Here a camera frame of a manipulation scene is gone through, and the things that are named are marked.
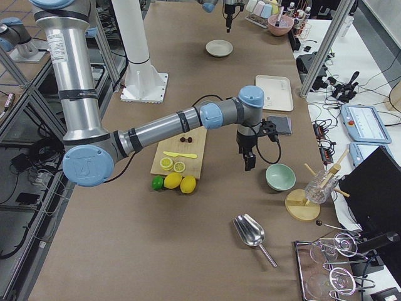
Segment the knife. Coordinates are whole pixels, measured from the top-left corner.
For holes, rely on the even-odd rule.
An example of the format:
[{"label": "knife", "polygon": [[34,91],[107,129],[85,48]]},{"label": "knife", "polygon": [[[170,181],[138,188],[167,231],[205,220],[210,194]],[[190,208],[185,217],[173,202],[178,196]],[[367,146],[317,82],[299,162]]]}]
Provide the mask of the knife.
[{"label": "knife", "polygon": [[186,158],[191,158],[191,159],[196,159],[196,158],[198,158],[198,155],[197,155],[197,154],[181,154],[181,153],[179,153],[179,152],[166,152],[166,151],[164,151],[163,154],[165,154],[165,155],[167,155],[167,156],[170,156],[170,157],[178,157],[178,156],[181,156],[181,157],[186,157]]}]

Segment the scoop handle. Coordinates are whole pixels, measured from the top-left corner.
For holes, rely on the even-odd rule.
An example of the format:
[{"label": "scoop handle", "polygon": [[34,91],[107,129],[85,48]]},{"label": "scoop handle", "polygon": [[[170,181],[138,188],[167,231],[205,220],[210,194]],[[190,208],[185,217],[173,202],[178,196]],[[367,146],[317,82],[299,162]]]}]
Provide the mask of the scoop handle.
[{"label": "scoop handle", "polygon": [[270,254],[266,251],[266,249],[264,248],[264,246],[262,244],[259,244],[259,249],[261,249],[263,255],[269,260],[271,266],[273,268],[277,267],[277,263],[275,262],[275,260],[270,256]]}]

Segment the gray floor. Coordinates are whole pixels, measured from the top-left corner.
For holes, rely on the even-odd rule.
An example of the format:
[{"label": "gray floor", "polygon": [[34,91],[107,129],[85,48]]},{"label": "gray floor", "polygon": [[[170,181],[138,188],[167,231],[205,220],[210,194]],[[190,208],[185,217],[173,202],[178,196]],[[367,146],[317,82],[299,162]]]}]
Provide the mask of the gray floor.
[{"label": "gray floor", "polygon": [[[393,66],[384,72],[387,81],[390,82],[401,76],[400,48],[362,1],[359,1],[353,25],[382,71],[389,68],[398,55]],[[389,84],[394,87],[399,81],[401,81],[401,78]]]}]

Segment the black screen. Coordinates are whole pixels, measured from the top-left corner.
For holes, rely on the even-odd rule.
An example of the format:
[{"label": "black screen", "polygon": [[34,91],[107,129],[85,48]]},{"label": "black screen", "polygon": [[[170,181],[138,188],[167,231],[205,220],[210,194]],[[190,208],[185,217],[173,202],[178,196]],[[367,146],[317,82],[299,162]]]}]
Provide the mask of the black screen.
[{"label": "black screen", "polygon": [[[401,167],[384,147],[378,147],[340,181],[340,188],[350,194],[345,199],[364,237],[370,239],[388,231],[401,235]],[[401,285],[401,242],[377,251]]]}]

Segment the blue joint cap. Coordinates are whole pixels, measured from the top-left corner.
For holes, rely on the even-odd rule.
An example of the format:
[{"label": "blue joint cap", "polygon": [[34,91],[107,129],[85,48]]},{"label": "blue joint cap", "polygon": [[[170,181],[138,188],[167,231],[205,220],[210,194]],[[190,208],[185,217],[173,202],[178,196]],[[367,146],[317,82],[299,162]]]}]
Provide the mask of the blue joint cap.
[{"label": "blue joint cap", "polygon": [[113,170],[111,155],[95,145],[78,145],[64,155],[63,171],[66,177],[80,186],[97,186],[105,182]]},{"label": "blue joint cap", "polygon": [[223,125],[223,114],[215,103],[208,103],[200,108],[200,119],[208,129],[218,129]]},{"label": "blue joint cap", "polygon": [[18,19],[17,17],[9,17],[9,18],[4,18],[0,20],[0,22],[4,23],[5,25],[22,25],[23,22]]},{"label": "blue joint cap", "polygon": [[257,86],[245,86],[239,91],[238,98],[250,107],[263,108],[264,92]]},{"label": "blue joint cap", "polygon": [[215,8],[216,5],[212,4],[212,3],[204,3],[202,4],[202,8],[205,12],[207,13],[211,13],[213,12],[213,9]]},{"label": "blue joint cap", "polygon": [[43,9],[61,9],[69,6],[75,0],[29,0],[33,5]]},{"label": "blue joint cap", "polygon": [[9,41],[0,38],[0,47],[5,51],[9,52],[14,49],[13,44],[11,44]]},{"label": "blue joint cap", "polygon": [[98,34],[98,28],[97,27],[88,28],[88,30],[85,31],[85,37],[86,38],[94,38],[97,34]]}]

